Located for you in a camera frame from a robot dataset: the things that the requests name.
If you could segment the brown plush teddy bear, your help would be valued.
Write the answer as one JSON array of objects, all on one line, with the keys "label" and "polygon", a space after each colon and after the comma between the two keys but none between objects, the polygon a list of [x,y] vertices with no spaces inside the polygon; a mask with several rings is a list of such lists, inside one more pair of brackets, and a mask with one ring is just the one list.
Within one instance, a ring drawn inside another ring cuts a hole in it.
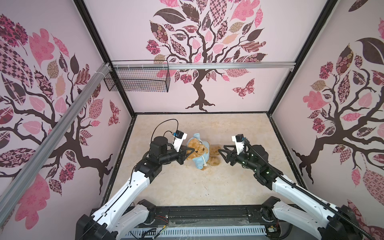
[{"label": "brown plush teddy bear", "polygon": [[221,164],[219,158],[220,145],[210,145],[206,141],[192,138],[189,140],[187,147],[193,149],[193,151],[187,151],[189,154],[187,160],[192,161],[197,169],[205,170],[207,167],[217,167]]}]

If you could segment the light blue teddy shirt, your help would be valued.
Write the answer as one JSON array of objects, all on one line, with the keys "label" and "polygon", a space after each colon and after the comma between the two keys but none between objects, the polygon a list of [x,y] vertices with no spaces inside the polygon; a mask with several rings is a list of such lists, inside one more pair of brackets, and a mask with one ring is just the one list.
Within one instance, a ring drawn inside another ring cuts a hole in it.
[{"label": "light blue teddy shirt", "polygon": [[187,142],[187,147],[194,148],[195,158],[192,160],[195,163],[197,169],[202,170],[209,160],[210,156],[210,145],[207,141],[201,139],[199,133],[194,134],[194,136],[189,139]]}]

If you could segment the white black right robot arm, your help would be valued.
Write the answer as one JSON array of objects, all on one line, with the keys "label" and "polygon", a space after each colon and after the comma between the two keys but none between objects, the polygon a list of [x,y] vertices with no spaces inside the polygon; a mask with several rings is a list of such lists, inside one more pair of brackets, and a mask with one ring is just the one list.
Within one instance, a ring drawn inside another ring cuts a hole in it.
[{"label": "white black right robot arm", "polygon": [[280,170],[269,164],[267,155],[257,152],[254,145],[239,152],[236,146],[225,146],[218,152],[226,163],[240,164],[252,170],[254,178],[263,186],[293,202],[285,203],[277,197],[269,197],[261,208],[267,222],[285,221],[307,232],[318,240],[362,240],[354,212],[348,206],[338,207],[328,203],[298,186]]}]

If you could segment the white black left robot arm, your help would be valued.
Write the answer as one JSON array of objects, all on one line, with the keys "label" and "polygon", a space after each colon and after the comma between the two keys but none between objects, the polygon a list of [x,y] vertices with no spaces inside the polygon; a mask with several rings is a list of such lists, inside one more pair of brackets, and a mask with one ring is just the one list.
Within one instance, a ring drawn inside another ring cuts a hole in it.
[{"label": "white black left robot arm", "polygon": [[166,137],[156,137],[150,149],[135,165],[131,177],[104,205],[92,215],[83,215],[76,224],[77,240],[120,240],[134,227],[144,223],[154,205],[141,201],[131,207],[136,197],[174,161],[182,165],[193,149],[183,144],[186,134],[176,136],[171,144]]}]

